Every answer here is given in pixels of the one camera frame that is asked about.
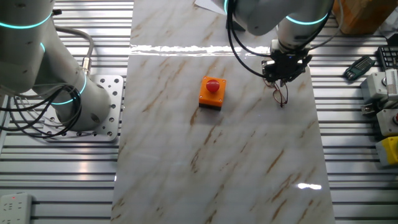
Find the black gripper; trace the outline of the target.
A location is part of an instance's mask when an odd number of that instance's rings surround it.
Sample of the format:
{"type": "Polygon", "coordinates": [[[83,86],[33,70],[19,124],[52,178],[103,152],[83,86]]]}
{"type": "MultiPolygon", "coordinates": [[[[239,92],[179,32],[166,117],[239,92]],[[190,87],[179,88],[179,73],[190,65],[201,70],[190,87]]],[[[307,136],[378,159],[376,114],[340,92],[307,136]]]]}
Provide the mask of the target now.
{"type": "Polygon", "coordinates": [[[264,61],[262,72],[271,86],[277,86],[276,81],[281,80],[281,86],[292,82],[305,72],[308,63],[312,59],[307,51],[298,51],[296,54],[284,54],[281,51],[271,53],[271,61],[264,61]]]}

